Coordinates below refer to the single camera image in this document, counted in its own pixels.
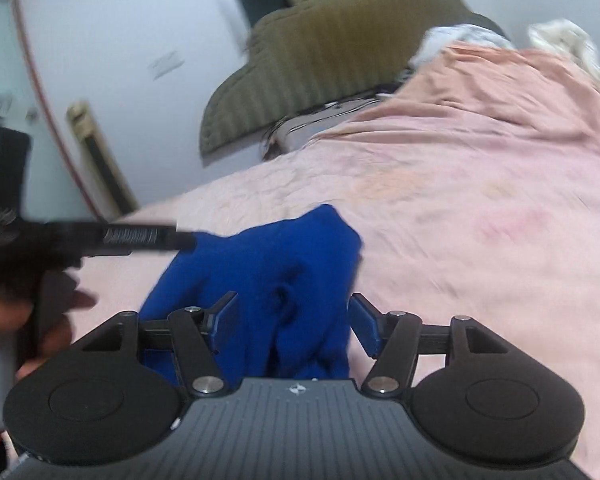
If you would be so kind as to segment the person's left hand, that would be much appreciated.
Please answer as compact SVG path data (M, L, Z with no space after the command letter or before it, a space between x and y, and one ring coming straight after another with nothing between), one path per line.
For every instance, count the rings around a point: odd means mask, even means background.
M65 350L71 344L73 328L66 313L71 310L91 309L97 299L82 289L73 287L72 295L66 297L66 304L61 308L62 315L43 334L35 352L19 368L17 352L7 358L6 365L0 367L0 430L4 429L3 405L6 394L18 378L23 378L40 367L52 356ZM25 326L31 316L33 307L27 295L22 297L12 294L0 287L0 342L6 340L9 344L17 343L18 332Z

